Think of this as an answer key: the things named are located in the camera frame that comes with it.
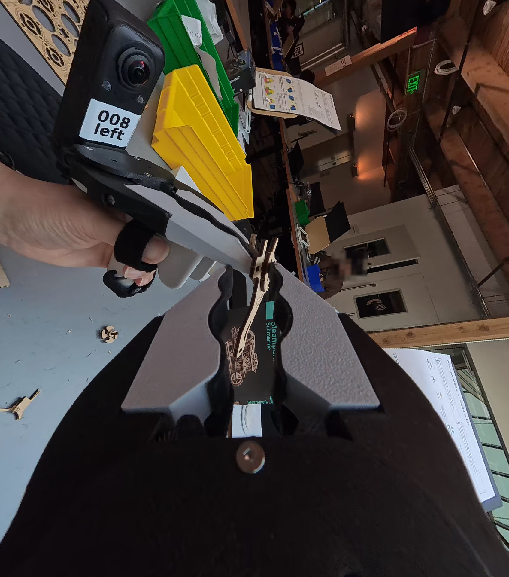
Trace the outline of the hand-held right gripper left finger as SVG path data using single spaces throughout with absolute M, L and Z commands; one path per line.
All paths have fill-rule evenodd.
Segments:
M 162 317 L 121 408 L 161 413 L 173 422 L 192 415 L 202 424 L 229 405 L 223 374 L 223 332 L 229 321 L 234 270 L 219 268 Z

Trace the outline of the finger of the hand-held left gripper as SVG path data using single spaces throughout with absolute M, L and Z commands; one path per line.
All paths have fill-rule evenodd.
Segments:
M 170 216 L 162 235 L 171 243 L 230 265 L 241 272 L 250 271 L 252 256 L 232 235 L 228 235 L 207 220 L 187 211 L 179 204 L 176 195 L 151 189 L 143 185 L 127 184 L 126 188 L 150 202 L 155 210 L 161 209 Z
M 232 235 L 247 252 L 251 252 L 249 242 L 243 232 L 215 204 L 206 198 L 196 187 L 196 184 L 184 167 L 171 169 L 176 199 L 187 211 L 195 214 L 222 232 Z

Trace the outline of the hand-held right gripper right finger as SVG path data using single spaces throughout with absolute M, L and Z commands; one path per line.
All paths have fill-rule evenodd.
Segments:
M 369 410 L 380 401 L 335 308 L 273 266 L 277 325 L 273 398 L 293 413 Z

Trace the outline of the small wooden model part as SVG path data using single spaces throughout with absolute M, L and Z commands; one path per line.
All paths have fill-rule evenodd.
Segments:
M 249 277 L 252 281 L 260 279 L 262 268 L 268 250 L 268 240 L 258 240 L 257 234 L 252 233 L 249 240 L 249 250 L 252 256 Z

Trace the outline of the long wooden model part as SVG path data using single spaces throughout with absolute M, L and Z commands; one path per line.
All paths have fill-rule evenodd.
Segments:
M 251 295 L 249 310 L 236 337 L 234 348 L 234 357 L 236 360 L 239 360 L 244 353 L 248 332 L 250 331 L 251 325 L 256 318 L 258 309 L 270 288 L 271 273 L 274 267 L 273 263 L 276 262 L 275 252 L 278 242 L 279 239 L 277 237 L 273 237 L 271 241 L 268 241 L 268 250 L 262 268 L 261 277 L 260 279 L 255 279 L 255 281 L 252 281 L 253 292 Z

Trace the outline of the black model kit box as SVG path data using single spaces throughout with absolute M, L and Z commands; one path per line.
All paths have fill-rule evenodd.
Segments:
M 230 385 L 234 405 L 272 405 L 276 350 L 281 336 L 274 318 L 274 301 L 266 297 L 248 330 L 240 358 L 234 355 L 239 331 L 246 319 L 246 287 L 235 286 L 229 299 L 229 309 L 220 333 L 224 371 Z

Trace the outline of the wooden cut-out parts sheet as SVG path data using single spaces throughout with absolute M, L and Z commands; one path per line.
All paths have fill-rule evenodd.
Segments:
M 68 80 L 88 1 L 0 1 L 56 76 Z

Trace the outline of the person's left hand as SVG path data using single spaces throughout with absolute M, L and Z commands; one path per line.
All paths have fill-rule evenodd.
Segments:
M 24 176 L 0 162 L 0 244 L 59 267 L 104 268 L 131 217 L 73 185 Z

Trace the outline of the yellow plastic bin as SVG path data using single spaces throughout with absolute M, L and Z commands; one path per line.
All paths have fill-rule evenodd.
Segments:
M 245 153 L 197 65 L 165 77 L 152 147 L 172 169 L 184 165 L 187 157 L 211 158 L 225 173 L 246 165 Z
M 251 168 L 232 132 L 156 125 L 152 147 L 171 170 L 183 167 L 198 190 L 230 220 L 254 216 Z

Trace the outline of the green plastic bin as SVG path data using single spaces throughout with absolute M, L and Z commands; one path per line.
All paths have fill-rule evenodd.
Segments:
M 194 46 L 186 29 L 184 17 L 193 18 L 200 23 L 202 40 L 200 47 Z M 237 136 L 239 105 L 235 101 L 234 90 L 197 2 L 162 1 L 157 4 L 147 24 L 162 42 L 165 54 L 164 74 L 197 65 Z

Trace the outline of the black quilted mat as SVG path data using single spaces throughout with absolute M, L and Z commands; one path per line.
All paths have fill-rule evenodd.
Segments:
M 60 95 L 0 40 L 0 149 L 21 174 L 65 185 L 52 145 L 60 102 Z

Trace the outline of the white instruction sheet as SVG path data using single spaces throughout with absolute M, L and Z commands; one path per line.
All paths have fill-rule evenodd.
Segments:
M 384 349 L 418 386 L 450 433 L 483 509 L 503 506 L 450 355 Z

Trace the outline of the small black product box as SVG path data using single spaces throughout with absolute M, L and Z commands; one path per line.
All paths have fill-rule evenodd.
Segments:
M 256 86 L 256 66 L 249 47 L 229 58 L 224 69 L 234 96 L 247 93 Z

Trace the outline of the instruction sheet on clipboard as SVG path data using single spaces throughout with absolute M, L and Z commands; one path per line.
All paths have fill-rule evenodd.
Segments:
M 329 92 L 277 70 L 255 68 L 255 74 L 256 85 L 247 102 L 253 113 L 282 119 L 309 118 L 329 130 L 341 131 Z

